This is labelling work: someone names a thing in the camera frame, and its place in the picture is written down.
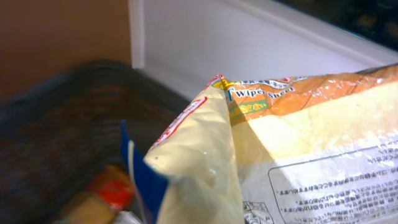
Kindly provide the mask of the orange spaghetti packet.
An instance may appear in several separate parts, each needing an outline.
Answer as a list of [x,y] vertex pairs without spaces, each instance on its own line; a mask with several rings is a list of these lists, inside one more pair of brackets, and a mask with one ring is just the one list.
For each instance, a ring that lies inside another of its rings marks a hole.
[[112,223],[127,208],[134,192],[125,171],[107,165],[58,212],[53,223]]

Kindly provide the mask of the yellow wiper sheet pack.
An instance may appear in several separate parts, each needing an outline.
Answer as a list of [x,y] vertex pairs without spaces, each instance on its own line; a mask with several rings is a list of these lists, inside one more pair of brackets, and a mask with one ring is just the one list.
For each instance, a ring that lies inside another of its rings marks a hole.
[[121,152],[145,223],[396,223],[397,66],[222,75],[142,155]]

